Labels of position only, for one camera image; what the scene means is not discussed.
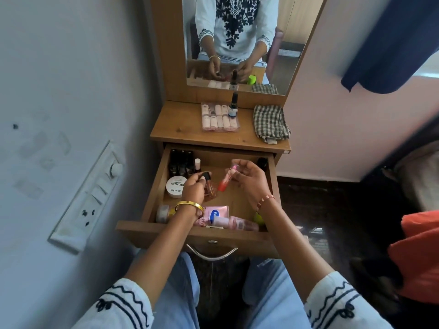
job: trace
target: wooden tabletop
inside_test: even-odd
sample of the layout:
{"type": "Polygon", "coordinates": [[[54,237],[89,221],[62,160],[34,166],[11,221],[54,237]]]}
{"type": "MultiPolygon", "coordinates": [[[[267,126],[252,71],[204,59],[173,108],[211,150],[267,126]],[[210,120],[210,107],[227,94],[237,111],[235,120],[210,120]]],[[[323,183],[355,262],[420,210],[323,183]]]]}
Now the wooden tabletop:
{"type": "Polygon", "coordinates": [[[253,127],[253,110],[239,109],[238,121],[241,126],[238,132],[204,132],[201,126],[200,104],[167,100],[151,132],[151,139],[160,142],[215,146],[277,154],[288,154],[291,151],[288,140],[277,141],[277,144],[267,144],[256,137],[253,127]]]}

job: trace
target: bracelet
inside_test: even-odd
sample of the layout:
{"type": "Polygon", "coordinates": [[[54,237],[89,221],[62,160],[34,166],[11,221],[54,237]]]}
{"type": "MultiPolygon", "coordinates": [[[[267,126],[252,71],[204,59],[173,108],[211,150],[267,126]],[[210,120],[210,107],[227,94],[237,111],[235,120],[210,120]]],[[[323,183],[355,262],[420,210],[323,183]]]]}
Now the bracelet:
{"type": "Polygon", "coordinates": [[[195,203],[195,202],[192,202],[192,201],[180,201],[180,202],[178,202],[175,205],[175,211],[178,210],[178,206],[181,205],[181,204],[189,204],[189,205],[192,205],[192,206],[196,207],[197,209],[201,210],[201,215],[199,215],[198,218],[201,218],[201,217],[204,216],[204,208],[201,205],[199,205],[198,203],[195,203]]]}
{"type": "Polygon", "coordinates": [[[216,54],[212,55],[212,56],[209,58],[209,61],[210,61],[210,59],[213,58],[214,56],[216,56],[216,57],[221,61],[221,58],[220,58],[219,56],[217,56],[216,54]]]}
{"type": "Polygon", "coordinates": [[[257,214],[259,213],[259,209],[261,208],[262,203],[264,203],[264,201],[268,200],[268,199],[274,199],[274,196],[273,195],[266,195],[258,202],[258,209],[256,210],[257,214]]]}

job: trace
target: drawer handle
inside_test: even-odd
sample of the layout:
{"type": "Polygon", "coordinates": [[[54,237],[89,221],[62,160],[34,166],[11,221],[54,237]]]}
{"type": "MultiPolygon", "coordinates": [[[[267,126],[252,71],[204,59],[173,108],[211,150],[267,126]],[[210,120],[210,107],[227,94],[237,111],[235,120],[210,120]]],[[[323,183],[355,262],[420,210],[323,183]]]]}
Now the drawer handle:
{"type": "Polygon", "coordinates": [[[238,248],[234,248],[234,249],[232,249],[230,252],[228,252],[228,253],[226,253],[226,254],[224,254],[224,255],[221,255],[221,256],[218,256],[218,257],[208,257],[208,256],[206,256],[206,255],[201,254],[200,252],[198,252],[196,249],[194,249],[194,248],[191,247],[190,245],[186,244],[186,246],[187,246],[190,250],[192,250],[192,251],[194,252],[194,254],[197,255],[198,257],[201,257],[203,260],[211,261],[211,262],[213,262],[213,261],[218,261],[218,260],[222,260],[222,259],[226,258],[226,257],[229,256],[230,254],[232,254],[232,253],[234,253],[234,252],[236,252],[236,251],[238,250],[238,248]]]}

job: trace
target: drawer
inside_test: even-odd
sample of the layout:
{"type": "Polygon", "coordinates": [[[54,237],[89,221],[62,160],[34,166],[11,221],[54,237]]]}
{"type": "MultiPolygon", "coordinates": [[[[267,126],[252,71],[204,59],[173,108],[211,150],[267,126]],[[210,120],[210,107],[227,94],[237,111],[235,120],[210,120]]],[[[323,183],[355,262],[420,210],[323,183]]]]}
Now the drawer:
{"type": "MultiPolygon", "coordinates": [[[[169,178],[168,163],[171,149],[192,150],[195,158],[201,159],[201,170],[212,172],[212,181],[219,184],[224,177],[225,168],[230,167],[235,158],[247,159],[256,163],[258,158],[268,159],[267,180],[273,195],[280,202],[273,154],[235,149],[211,148],[205,146],[188,146],[168,143],[163,151],[162,160],[157,170],[149,198],[140,221],[119,221],[117,230],[138,248],[148,248],[157,235],[166,227],[155,223],[157,208],[162,204],[174,207],[180,199],[171,198],[166,192],[169,178]]],[[[229,206],[232,216],[252,220],[255,211],[248,203],[242,189],[230,182],[225,192],[218,192],[217,198],[205,203],[208,206],[229,206]]],[[[189,232],[186,244],[195,251],[207,256],[218,257],[237,248],[234,254],[278,258],[271,237],[265,227],[260,232],[239,231],[194,226],[189,232]]]]}

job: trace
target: plastic case of lipsticks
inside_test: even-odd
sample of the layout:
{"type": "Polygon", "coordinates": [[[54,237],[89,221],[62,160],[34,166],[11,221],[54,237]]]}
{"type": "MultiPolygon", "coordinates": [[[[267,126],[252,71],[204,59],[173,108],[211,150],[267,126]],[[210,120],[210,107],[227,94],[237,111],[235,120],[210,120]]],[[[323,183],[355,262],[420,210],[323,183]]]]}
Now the plastic case of lipsticks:
{"type": "Polygon", "coordinates": [[[206,132],[237,132],[238,117],[229,116],[225,103],[201,103],[201,121],[206,132]]]}

